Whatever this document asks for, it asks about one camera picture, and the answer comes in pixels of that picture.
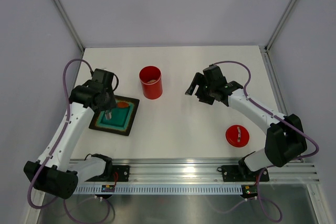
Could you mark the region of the stainless steel tongs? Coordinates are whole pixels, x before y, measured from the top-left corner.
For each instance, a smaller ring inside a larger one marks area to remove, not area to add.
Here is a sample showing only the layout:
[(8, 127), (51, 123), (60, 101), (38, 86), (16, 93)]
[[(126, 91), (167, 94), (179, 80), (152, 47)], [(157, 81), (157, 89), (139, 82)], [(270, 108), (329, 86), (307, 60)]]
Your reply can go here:
[(105, 114), (106, 120), (111, 120), (111, 118), (112, 118), (112, 111), (111, 110), (106, 110), (104, 114)]

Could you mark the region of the red cylindrical canister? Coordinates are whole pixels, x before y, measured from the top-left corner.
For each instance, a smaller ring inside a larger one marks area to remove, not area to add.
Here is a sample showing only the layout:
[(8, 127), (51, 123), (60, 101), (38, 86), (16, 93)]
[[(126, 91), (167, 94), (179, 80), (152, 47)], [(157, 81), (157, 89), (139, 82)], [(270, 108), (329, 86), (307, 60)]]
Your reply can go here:
[[(158, 99), (162, 93), (162, 74), (156, 66), (146, 66), (139, 72), (139, 79), (144, 96), (147, 99)], [(148, 83), (150, 80), (155, 79), (154, 83)]]

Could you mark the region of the red lid with metal handle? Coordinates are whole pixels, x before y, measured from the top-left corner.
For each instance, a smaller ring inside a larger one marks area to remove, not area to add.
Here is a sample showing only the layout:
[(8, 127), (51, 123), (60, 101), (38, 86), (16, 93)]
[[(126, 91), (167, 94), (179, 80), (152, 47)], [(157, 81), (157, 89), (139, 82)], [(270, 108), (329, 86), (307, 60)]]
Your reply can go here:
[(225, 133), (227, 142), (237, 148), (245, 147), (250, 139), (247, 129), (241, 125), (230, 126)]

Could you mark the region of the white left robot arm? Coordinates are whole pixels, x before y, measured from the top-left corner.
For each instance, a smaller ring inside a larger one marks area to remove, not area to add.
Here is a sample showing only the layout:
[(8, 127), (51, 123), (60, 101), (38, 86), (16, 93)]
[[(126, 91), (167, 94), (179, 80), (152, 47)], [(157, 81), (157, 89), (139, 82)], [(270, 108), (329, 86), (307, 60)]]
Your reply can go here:
[(68, 199), (78, 184), (94, 177), (107, 181), (115, 176), (112, 159), (102, 154), (70, 165), (74, 148), (94, 114), (117, 106), (114, 78), (112, 72), (95, 69), (90, 80), (71, 91), (69, 108), (54, 137), (37, 161), (28, 161), (24, 166), (31, 188)]

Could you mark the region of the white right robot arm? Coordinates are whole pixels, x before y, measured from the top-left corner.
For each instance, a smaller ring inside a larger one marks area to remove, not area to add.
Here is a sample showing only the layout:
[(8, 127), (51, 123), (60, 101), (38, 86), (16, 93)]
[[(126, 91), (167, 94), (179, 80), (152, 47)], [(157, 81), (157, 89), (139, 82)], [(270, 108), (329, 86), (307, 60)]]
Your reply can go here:
[(307, 150), (298, 116), (273, 112), (253, 101), (246, 86), (236, 81), (227, 82), (217, 65), (197, 72), (185, 93), (194, 94), (199, 102), (209, 105), (214, 101), (221, 102), (243, 114), (265, 133), (265, 147), (238, 162), (238, 174), (243, 180), (261, 176), (262, 169), (268, 166), (283, 167)]

